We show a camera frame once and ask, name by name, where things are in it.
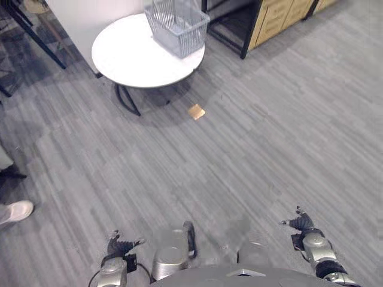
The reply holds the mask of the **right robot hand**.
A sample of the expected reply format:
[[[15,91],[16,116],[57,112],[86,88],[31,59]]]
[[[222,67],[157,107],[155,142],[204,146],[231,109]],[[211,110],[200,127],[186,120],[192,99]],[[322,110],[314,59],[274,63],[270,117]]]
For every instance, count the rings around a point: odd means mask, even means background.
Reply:
[[[278,224],[288,225],[289,227],[298,231],[314,229],[315,225],[311,217],[300,206],[296,207],[296,214],[297,214],[297,217],[295,217],[294,219],[282,220]]]

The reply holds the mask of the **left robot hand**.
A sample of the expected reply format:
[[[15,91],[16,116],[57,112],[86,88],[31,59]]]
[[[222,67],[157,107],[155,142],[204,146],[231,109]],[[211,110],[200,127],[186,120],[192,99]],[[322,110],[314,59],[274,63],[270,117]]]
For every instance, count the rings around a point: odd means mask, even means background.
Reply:
[[[119,230],[114,230],[107,245],[107,255],[116,255],[117,257],[123,257],[128,254],[133,248],[143,245],[146,240],[144,238],[138,238],[132,242],[119,240]]]

